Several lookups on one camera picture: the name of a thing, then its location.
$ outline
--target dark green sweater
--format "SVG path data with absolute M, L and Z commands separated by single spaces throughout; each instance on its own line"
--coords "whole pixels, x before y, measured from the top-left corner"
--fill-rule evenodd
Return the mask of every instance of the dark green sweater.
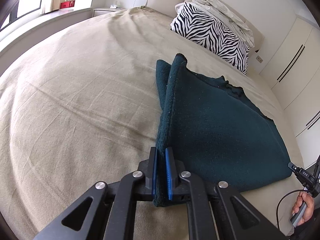
M 211 182 L 227 181 L 239 191 L 263 187 L 291 175 L 290 158 L 272 119 L 224 77 L 209 78 L 186 68 L 177 54 L 172 65 L 156 64 L 162 115 L 158 128 L 155 204 L 168 205 L 165 148 L 186 170 Z

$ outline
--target gray handle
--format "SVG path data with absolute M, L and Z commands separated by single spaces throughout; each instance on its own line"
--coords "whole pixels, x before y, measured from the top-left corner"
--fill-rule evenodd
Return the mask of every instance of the gray handle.
M 299 208 L 298 213 L 294 214 L 294 216 L 290 219 L 291 223 L 293 224 L 294 227 L 297 226 L 301 218 L 303 217 L 303 214 L 307 208 L 307 204 L 303 201 L 302 205 Z

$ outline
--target zebra print pillow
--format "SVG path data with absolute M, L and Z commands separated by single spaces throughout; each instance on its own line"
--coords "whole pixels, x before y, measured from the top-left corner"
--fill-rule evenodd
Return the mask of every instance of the zebra print pillow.
M 223 58 L 243 74 L 247 73 L 249 47 L 222 21 L 190 3 L 180 8 L 171 30 Z

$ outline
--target metal bolt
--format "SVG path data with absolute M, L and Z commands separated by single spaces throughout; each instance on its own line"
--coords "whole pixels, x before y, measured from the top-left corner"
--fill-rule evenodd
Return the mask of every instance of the metal bolt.
M 191 176 L 191 173 L 189 171 L 183 171 L 181 172 L 181 176 L 183 178 L 189 178 Z
M 227 188 L 227 187 L 229 186 L 229 184 L 228 184 L 228 182 L 226 182 L 226 181 L 220 181 L 220 182 L 218 183 L 218 186 L 219 186 L 220 188 Z
M 103 189 L 106 184 L 102 181 L 96 183 L 96 189 Z
M 142 174 L 143 174 L 142 171 L 134 171 L 132 173 L 132 176 L 134 176 L 135 178 L 139 178 L 142 176 Z

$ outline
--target window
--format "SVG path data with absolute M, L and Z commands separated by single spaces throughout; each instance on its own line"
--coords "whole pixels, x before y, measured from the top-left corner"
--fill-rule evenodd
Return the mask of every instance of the window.
M 31 13 L 35 10 L 40 9 L 41 0 L 19 0 L 18 3 L 14 6 L 11 13 L 8 15 L 3 25 L 1 26 L 1 30 L 7 27 L 10 23 L 13 23 L 17 19 L 22 16 L 25 16 L 28 13 Z

